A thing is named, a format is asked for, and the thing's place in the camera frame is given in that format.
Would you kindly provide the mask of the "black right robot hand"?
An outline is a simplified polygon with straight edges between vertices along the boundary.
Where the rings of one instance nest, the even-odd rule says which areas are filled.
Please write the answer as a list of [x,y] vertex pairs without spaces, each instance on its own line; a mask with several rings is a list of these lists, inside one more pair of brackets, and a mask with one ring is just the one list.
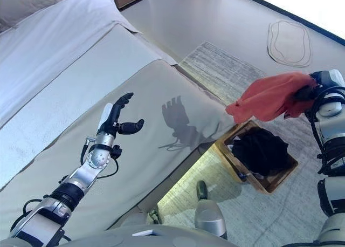
[[344,78],[337,69],[318,71],[310,74],[316,82],[315,86],[306,85],[296,91],[293,99],[297,101],[315,100],[323,91],[332,87],[344,87]]

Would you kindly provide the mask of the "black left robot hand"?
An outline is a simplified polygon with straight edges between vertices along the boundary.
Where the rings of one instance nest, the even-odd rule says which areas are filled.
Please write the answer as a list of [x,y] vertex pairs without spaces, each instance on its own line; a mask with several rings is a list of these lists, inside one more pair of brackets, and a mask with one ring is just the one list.
[[98,128],[97,134],[106,133],[116,137],[117,134],[131,135],[139,132],[143,125],[144,120],[140,119],[137,123],[124,122],[118,123],[121,110],[129,103],[129,100],[134,95],[133,92],[126,93],[121,96],[113,105],[110,113],[105,121],[102,121]]

